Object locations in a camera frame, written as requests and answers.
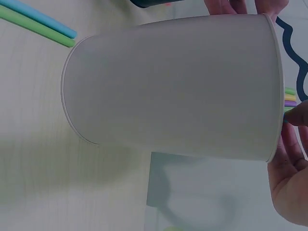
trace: hand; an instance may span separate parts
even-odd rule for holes
[[[210,14],[247,13],[245,0],[204,0]],[[289,0],[255,0],[258,13],[267,13],[273,22]]]
[[[283,124],[275,157],[268,164],[271,197],[282,217],[308,226],[308,161],[292,126],[299,126],[300,139],[307,152],[308,101],[285,113],[284,119],[289,123]]]

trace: black wavy line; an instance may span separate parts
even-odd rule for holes
[[[291,27],[289,24],[284,22],[279,17],[277,17],[276,23],[281,28],[284,29],[283,35],[282,35],[282,42],[283,42],[283,46],[284,46],[286,53],[299,66],[299,71],[298,71],[297,80],[296,80],[296,91],[297,91],[298,97],[301,101],[307,100],[308,96],[305,94],[305,91],[304,91],[304,80],[308,73],[308,63],[305,60],[303,60],[292,48],[291,37],[293,33],[293,27]]]

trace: white table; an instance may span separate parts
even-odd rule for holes
[[[129,0],[23,0],[86,36],[165,19]],[[141,231],[150,153],[81,140],[64,116],[69,48],[0,20],[0,230]]]

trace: white mug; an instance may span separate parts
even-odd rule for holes
[[[89,37],[67,58],[61,96],[92,143],[270,161],[284,102],[274,26],[214,15]]]

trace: green straw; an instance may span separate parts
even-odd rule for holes
[[[293,88],[284,88],[285,94],[296,95],[296,90]]]
[[[287,112],[287,111],[292,110],[293,108],[294,108],[294,107],[284,107],[283,112],[285,113],[285,112]]]
[[[0,18],[14,23],[18,26],[31,30],[39,35],[42,35],[48,39],[51,39],[55,42],[58,42],[67,47],[73,47],[75,45],[75,41],[70,39],[69,37],[60,34],[47,26],[44,26],[22,14],[19,14],[15,11],[12,11],[4,6],[0,5]]]

